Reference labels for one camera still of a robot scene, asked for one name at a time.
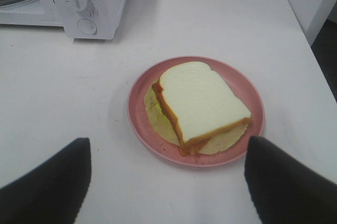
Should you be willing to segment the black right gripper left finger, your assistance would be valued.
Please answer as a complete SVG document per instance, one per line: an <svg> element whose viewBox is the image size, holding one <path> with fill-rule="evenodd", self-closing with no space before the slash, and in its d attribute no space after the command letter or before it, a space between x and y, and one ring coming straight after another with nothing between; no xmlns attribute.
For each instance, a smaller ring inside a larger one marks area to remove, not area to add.
<svg viewBox="0 0 337 224"><path fill-rule="evenodd" d="M1 188L1 223L74 223L92 176L89 138L77 138Z"/></svg>

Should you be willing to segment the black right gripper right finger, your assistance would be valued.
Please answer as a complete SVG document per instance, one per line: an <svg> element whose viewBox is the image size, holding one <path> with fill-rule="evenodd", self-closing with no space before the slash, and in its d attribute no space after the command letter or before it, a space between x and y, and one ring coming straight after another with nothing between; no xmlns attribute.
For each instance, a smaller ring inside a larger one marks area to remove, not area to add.
<svg viewBox="0 0 337 224"><path fill-rule="evenodd" d="M250 137L244 177L262 223L336 223L336 184L266 138Z"/></svg>

